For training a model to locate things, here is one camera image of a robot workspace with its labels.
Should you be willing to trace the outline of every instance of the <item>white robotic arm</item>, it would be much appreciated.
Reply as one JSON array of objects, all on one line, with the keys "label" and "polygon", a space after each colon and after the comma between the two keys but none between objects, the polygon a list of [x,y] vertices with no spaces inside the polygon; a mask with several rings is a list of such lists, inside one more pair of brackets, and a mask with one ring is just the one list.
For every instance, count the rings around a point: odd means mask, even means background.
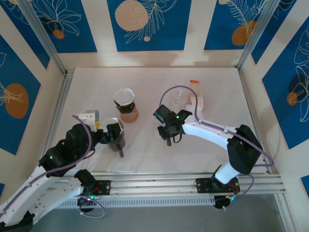
[{"label": "white robotic arm", "polygon": [[229,161],[219,167],[214,177],[221,184],[228,184],[240,174],[249,174],[261,153],[232,134],[241,134],[251,143],[262,148],[251,129],[245,125],[239,128],[221,126],[205,120],[197,120],[191,112],[181,110],[178,114],[161,105],[154,116],[162,123],[158,127],[160,136],[171,145],[170,139],[183,134],[194,135],[211,141],[228,152]]},{"label": "white robotic arm", "polygon": [[108,124],[107,131],[103,131],[93,127],[95,117],[98,117],[95,113],[75,116],[81,124],[73,126],[64,140],[50,148],[28,180],[0,205],[0,232],[30,231],[41,217],[67,199],[80,195],[82,189],[98,196],[109,194],[110,183],[97,181],[87,170],[80,170],[61,188],[46,191],[76,163],[87,158],[87,153],[98,143],[108,144],[119,138],[122,129],[118,123]]},{"label": "white robotic arm", "polygon": [[[236,128],[221,126],[205,120],[202,121],[205,122],[206,124],[226,128],[227,130],[236,133]],[[197,122],[197,120],[193,115],[189,116],[186,119],[185,124],[183,124],[184,133],[206,139],[227,150],[228,139],[232,139],[233,136],[224,133],[223,131],[218,131],[209,126],[205,126],[204,124],[201,123],[202,121]],[[238,176],[239,174],[240,172],[236,171],[228,161],[226,164],[224,164],[218,169],[218,171],[215,173],[215,178],[219,180],[222,184],[227,184],[228,182],[230,182],[232,178]]]}]

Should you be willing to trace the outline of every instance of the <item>paper coffee filter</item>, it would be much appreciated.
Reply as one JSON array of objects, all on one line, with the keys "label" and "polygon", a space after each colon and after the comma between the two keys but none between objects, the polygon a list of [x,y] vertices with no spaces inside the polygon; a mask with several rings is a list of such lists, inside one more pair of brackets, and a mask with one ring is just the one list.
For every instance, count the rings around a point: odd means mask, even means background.
[{"label": "paper coffee filter", "polygon": [[121,128],[121,132],[124,130],[124,126],[122,125],[122,123],[116,118],[116,117],[109,117],[105,120],[103,120],[103,122],[101,123],[101,128],[103,129],[104,132],[107,132],[107,125],[109,124],[114,124],[114,123],[119,123],[120,128]]},{"label": "paper coffee filter", "polygon": [[121,88],[114,94],[114,101],[120,106],[130,105],[134,101],[134,93],[129,88]]}]

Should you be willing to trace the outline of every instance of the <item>metal corner post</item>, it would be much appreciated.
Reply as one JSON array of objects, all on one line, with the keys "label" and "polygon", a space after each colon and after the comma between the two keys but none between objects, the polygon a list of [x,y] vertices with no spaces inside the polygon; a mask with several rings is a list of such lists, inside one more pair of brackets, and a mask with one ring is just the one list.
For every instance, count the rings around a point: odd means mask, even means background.
[{"label": "metal corner post", "polygon": [[62,110],[66,102],[67,95],[68,95],[70,85],[72,82],[73,74],[74,74],[74,70],[68,70],[62,82],[61,89],[60,89],[59,96],[58,96],[57,103],[56,103],[56,107],[53,113],[53,117],[50,123],[49,131],[47,134],[47,138],[46,138],[41,156],[43,156],[47,152],[47,150],[52,146],[52,143],[54,141],[56,131],[58,128],[58,124],[60,121],[60,117],[62,114]]},{"label": "metal corner post", "polygon": [[16,2],[21,12],[25,16],[26,20],[28,21],[29,25],[31,26],[32,30],[34,31],[35,35],[38,37],[42,46],[46,50],[48,56],[53,60],[53,62],[55,63],[59,71],[63,74],[63,76],[65,76],[66,70],[64,68],[64,65],[62,64],[58,56],[55,46],[53,45],[46,30],[40,22],[40,19],[32,8],[31,3],[28,0],[16,0]]},{"label": "metal corner post", "polygon": [[238,70],[242,69],[244,64],[246,63],[247,59],[251,55],[252,51],[254,50],[257,42],[261,38],[263,31],[265,30],[268,22],[270,21],[272,15],[274,14],[276,8],[278,7],[280,0],[269,0],[261,13],[261,16],[257,20],[256,27],[254,28],[251,36],[246,43],[243,53],[241,54],[239,61],[237,63],[236,68]]}]

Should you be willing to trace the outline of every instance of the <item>gray floor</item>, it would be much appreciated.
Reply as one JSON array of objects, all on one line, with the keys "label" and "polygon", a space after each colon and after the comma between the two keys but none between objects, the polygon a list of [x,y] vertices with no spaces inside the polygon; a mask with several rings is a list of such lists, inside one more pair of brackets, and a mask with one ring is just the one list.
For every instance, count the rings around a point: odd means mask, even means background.
[{"label": "gray floor", "polygon": [[272,195],[247,195],[227,211],[213,206],[107,208],[91,219],[76,209],[55,209],[31,232],[281,232]]}]

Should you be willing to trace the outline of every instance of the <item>clear plastic cup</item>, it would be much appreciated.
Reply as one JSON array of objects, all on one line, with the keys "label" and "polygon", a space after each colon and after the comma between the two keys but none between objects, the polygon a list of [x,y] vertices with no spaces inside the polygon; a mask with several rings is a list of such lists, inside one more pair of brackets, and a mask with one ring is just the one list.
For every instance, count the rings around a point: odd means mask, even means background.
[{"label": "clear plastic cup", "polygon": [[188,101],[188,91],[186,89],[175,89],[170,94],[170,106],[172,111],[178,113],[180,110],[185,110]]}]

